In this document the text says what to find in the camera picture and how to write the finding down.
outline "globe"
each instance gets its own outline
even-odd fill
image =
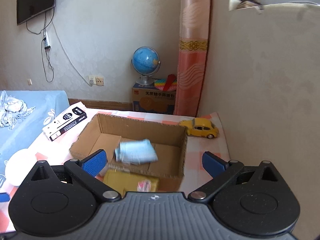
[[[135,51],[132,57],[133,68],[141,74],[137,83],[142,85],[152,84],[154,81],[150,76],[156,73],[160,67],[158,53],[150,47],[141,47]]]

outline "white product box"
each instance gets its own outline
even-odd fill
[[[55,140],[60,135],[74,127],[87,118],[84,110],[80,109],[78,103],[69,106],[65,111],[59,114],[51,123],[43,127],[45,135],[51,140]]]

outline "bed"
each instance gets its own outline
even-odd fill
[[[0,188],[5,182],[5,165],[10,157],[28,148],[42,132],[42,128],[69,107],[65,91],[7,91],[7,94],[23,100],[27,107],[35,109],[12,130],[8,127],[0,128]]]
[[[77,140],[79,134],[87,123],[98,113],[171,125],[178,124],[182,120],[193,119],[193,117],[178,115],[90,109],[86,108],[81,102],[76,103],[76,106],[86,112],[87,119],[83,120],[54,141],[48,140],[45,134],[41,133],[28,147],[30,152],[36,155],[36,161],[46,160],[50,165],[61,165],[66,160],[72,159],[73,157],[69,151],[71,145]],[[210,119],[219,128],[220,136],[213,140],[200,137],[188,137],[184,165],[184,179],[180,186],[180,191],[185,192],[186,195],[212,179],[212,177],[202,167],[203,152],[210,151],[225,161],[230,160],[226,138],[224,136],[224,131],[218,114],[212,113],[203,117]],[[2,186],[0,192],[6,192],[10,198],[12,198],[16,190],[17,187],[11,185],[7,180]],[[9,202],[0,204],[0,233],[15,230],[9,218],[8,206]]]

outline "television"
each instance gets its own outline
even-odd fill
[[[17,0],[17,25],[48,11],[55,6],[55,0]]]

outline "metal screw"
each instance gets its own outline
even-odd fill
[[[116,191],[113,191],[113,190],[108,190],[108,191],[105,191],[102,196],[104,196],[105,198],[107,199],[115,199],[118,197],[118,192]]]
[[[194,191],[190,194],[190,196],[194,199],[204,199],[207,195],[202,191]]]

